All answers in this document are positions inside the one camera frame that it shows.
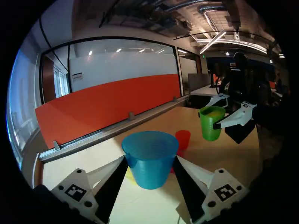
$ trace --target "wooden table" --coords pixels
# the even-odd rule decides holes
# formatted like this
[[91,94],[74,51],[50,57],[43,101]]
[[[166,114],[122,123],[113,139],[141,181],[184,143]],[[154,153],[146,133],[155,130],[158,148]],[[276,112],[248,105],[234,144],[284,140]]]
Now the wooden table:
[[[122,140],[139,131],[163,131],[172,135],[189,130],[191,139],[184,158],[207,170],[225,168],[245,186],[261,168],[256,128],[237,144],[224,130],[216,141],[206,141],[201,134],[198,110],[176,107],[114,138],[67,157],[46,163],[43,184],[50,190],[76,168],[90,172],[123,155]],[[189,223],[189,213],[174,174],[156,190],[145,190],[126,177],[120,188],[110,224],[114,223]]]

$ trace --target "orange wall panel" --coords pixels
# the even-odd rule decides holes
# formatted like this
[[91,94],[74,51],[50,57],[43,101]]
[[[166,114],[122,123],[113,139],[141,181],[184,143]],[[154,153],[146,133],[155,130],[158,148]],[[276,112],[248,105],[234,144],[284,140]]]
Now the orange wall panel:
[[49,149],[179,98],[177,74],[105,83],[52,100],[35,109]]

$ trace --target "glass window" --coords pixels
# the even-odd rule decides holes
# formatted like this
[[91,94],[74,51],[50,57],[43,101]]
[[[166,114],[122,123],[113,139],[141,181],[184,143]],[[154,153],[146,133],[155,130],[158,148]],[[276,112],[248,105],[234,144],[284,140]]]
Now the glass window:
[[180,60],[180,66],[181,66],[181,73],[182,73],[182,81],[183,81],[183,90],[184,95],[187,95],[190,93],[190,85],[189,85],[189,79],[188,74],[197,74],[197,60],[196,60],[196,54],[187,52],[185,50],[178,48],[178,54],[179,54],[179,60]]
[[177,73],[173,48],[162,44],[95,40],[71,45],[73,92],[118,80]]
[[69,94],[67,76],[54,67],[54,87],[56,98]]

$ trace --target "table surface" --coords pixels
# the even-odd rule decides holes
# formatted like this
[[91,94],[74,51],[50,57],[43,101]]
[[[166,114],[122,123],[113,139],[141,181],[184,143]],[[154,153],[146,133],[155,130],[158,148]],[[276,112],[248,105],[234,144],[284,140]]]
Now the table surface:
[[205,87],[202,87],[200,89],[192,91],[190,94],[191,95],[202,95],[202,94],[207,94],[207,95],[217,95],[217,91],[215,88],[210,88],[211,85],[207,85]]
[[[259,174],[261,169],[259,141],[256,128],[240,144],[224,130],[216,141],[206,141],[201,134],[198,110],[176,107],[114,138],[88,149],[46,163],[43,184],[53,189],[76,168],[90,172],[123,155],[122,140],[139,131],[163,131],[172,135],[179,130],[189,130],[191,138],[184,158],[207,170],[224,168],[243,185]],[[169,174],[165,185],[155,190],[145,190],[124,178],[110,215],[114,223],[189,223],[189,213],[174,174]]]

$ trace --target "pipe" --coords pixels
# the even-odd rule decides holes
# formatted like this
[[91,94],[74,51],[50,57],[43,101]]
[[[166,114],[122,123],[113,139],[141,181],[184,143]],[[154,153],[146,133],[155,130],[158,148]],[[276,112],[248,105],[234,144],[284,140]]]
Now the pipe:
[[197,9],[200,14],[203,14],[206,11],[227,11],[224,6],[203,6]]
[[178,4],[176,6],[173,6],[169,9],[166,9],[166,12],[173,12],[176,11],[178,9],[187,7],[187,6],[192,6],[192,5],[196,5],[196,4],[201,4],[201,3],[209,3],[209,2],[213,2],[213,3],[222,3],[221,1],[217,1],[217,0],[193,0],[193,1],[185,1],[181,4]]
[[165,0],[157,0],[157,1],[153,2],[152,4],[153,4],[154,6],[158,6],[158,5],[162,4],[162,2],[164,2],[164,1],[165,1]]
[[240,40],[239,31],[237,30],[234,31],[234,38],[235,40]]
[[200,14],[202,14],[206,18],[208,24],[217,35],[219,33],[218,29],[215,23],[213,22],[213,20],[207,15],[207,13],[214,12],[214,11],[227,11],[226,8],[224,6],[203,6],[203,7],[198,7],[197,10]]

